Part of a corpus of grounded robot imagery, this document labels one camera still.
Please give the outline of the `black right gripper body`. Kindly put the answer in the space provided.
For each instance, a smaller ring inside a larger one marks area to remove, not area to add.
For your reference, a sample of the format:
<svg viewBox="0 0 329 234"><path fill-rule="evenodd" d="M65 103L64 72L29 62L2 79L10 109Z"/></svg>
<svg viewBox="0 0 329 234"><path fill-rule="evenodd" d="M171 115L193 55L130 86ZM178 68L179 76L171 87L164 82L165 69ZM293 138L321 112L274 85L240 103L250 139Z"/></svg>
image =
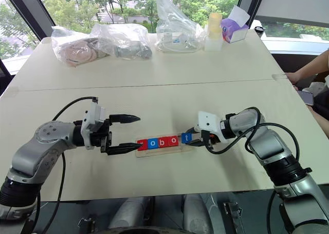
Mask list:
<svg viewBox="0 0 329 234"><path fill-rule="evenodd" d="M213 145L220 143L220 139L217 135L212 134L210 131L201 131L201 138L204 143L206 143L210 148L213 147Z"/></svg>

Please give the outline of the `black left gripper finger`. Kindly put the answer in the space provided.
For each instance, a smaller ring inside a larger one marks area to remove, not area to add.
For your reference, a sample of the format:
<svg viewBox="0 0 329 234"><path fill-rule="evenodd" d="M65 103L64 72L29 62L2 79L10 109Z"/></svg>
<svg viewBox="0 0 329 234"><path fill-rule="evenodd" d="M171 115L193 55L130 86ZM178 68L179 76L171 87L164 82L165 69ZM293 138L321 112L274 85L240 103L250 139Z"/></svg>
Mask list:
<svg viewBox="0 0 329 234"><path fill-rule="evenodd" d="M109 116L109 121L111 123L132 123L140 121L140 118L129 114L113 114Z"/></svg>
<svg viewBox="0 0 329 234"><path fill-rule="evenodd" d="M132 152L134 150L137 150L141 147L140 143L121 143L118 146L108 146L101 147L100 152L106 153L108 156L111 155L120 155L120 154L126 154L129 152Z"/></svg>

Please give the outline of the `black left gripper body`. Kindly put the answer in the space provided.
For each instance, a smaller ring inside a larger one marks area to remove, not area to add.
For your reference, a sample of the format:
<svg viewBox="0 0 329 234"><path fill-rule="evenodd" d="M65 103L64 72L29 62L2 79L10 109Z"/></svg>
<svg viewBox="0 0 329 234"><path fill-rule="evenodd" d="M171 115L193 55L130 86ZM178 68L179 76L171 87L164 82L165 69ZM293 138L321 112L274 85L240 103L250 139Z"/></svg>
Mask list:
<svg viewBox="0 0 329 234"><path fill-rule="evenodd" d="M109 119L105 119L104 123L98 129L90 134L90 142L94 147L99 147L101 153L110 153L112 145L112 132L109 130L112 125Z"/></svg>

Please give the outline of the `person's bare hand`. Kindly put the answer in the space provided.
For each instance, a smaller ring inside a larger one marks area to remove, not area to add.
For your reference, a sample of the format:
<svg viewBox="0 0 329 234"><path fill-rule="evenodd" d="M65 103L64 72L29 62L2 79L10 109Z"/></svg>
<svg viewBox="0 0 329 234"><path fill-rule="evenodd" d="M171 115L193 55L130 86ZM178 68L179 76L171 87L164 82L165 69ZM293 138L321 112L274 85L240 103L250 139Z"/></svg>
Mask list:
<svg viewBox="0 0 329 234"><path fill-rule="evenodd" d="M286 76L293 85L301 80L301 76L298 72L286 73Z"/></svg>

